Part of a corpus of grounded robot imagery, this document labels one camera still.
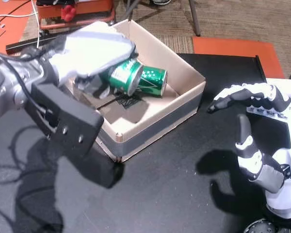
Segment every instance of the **black table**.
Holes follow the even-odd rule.
[[[233,152],[245,109],[205,113],[224,86],[262,81],[257,60],[181,56],[208,82],[198,114],[122,165],[97,146],[67,159],[24,111],[2,117],[0,233],[236,233],[260,218]]]

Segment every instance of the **floor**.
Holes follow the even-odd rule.
[[[291,74],[291,0],[196,0],[203,37],[237,38],[274,44],[284,74]],[[117,19],[125,10],[115,0]],[[188,0],[172,0],[156,7],[145,0],[134,10],[137,21],[175,52],[192,53],[192,17]],[[23,39],[36,37],[34,17]]]

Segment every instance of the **cable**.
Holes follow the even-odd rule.
[[[29,17],[29,16],[33,16],[34,13],[32,14],[28,14],[28,15],[22,15],[22,16],[15,16],[15,15],[0,15],[0,17],[12,17],[12,18],[24,18],[24,17]]]
[[[41,107],[39,104],[37,104],[34,99],[31,97],[24,81],[22,80],[22,78],[20,77],[19,73],[16,71],[16,69],[8,62],[8,60],[6,58],[3,58],[2,56],[0,56],[0,61],[2,61],[8,68],[9,70],[15,75],[19,85],[21,86],[25,96],[27,97],[28,101],[30,101],[33,106],[43,115],[45,115],[46,110]]]
[[[28,2],[30,2],[30,0],[27,0],[26,2],[20,4],[17,8],[13,9],[12,11],[10,11],[9,13],[7,13],[7,15],[10,15],[12,14],[13,12],[15,12],[16,10],[18,10],[20,7],[22,7],[23,5],[26,5]]]
[[[31,5],[32,5],[33,12],[34,12],[34,15],[35,15],[35,19],[37,20],[37,25],[38,25],[37,48],[39,48],[39,43],[40,43],[40,23],[39,23],[37,11],[35,10],[35,6],[34,6],[34,3],[33,3],[33,0],[31,0]]]

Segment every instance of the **open cardboard box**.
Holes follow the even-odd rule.
[[[136,22],[125,20],[113,27],[136,44],[142,64],[167,70],[162,98],[136,94],[132,98],[116,99],[110,95],[99,100],[81,93],[72,81],[67,84],[78,100],[99,109],[105,121],[97,142],[112,159],[123,162],[194,115],[206,82],[200,73]]]

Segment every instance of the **orange board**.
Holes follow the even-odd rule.
[[[0,15],[7,14],[19,5],[24,3],[26,0],[9,0],[3,2],[0,0]],[[30,2],[22,6],[13,12],[13,15],[27,15],[32,13],[32,5]],[[16,43],[20,41],[22,34],[25,30],[28,17],[26,18],[11,18],[7,17],[2,21],[5,24],[5,33],[0,36],[0,52],[5,53],[5,46],[8,44]]]
[[[194,53],[211,55],[259,56],[267,78],[284,79],[281,65],[271,43],[193,36]]]

